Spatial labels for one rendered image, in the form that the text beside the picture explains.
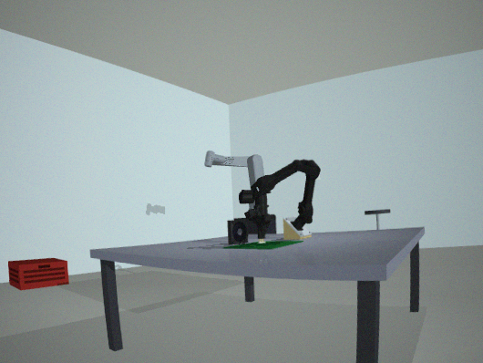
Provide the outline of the green circuit board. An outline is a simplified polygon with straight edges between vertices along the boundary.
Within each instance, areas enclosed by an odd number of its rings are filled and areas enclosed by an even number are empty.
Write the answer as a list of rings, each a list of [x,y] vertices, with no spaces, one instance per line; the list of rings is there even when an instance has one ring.
[[[223,249],[263,249],[269,250],[281,246],[286,246],[289,244],[296,244],[303,241],[291,241],[291,242],[270,242],[264,241],[264,239],[259,239],[260,242],[249,243],[249,244],[239,244],[234,246],[223,247]]]

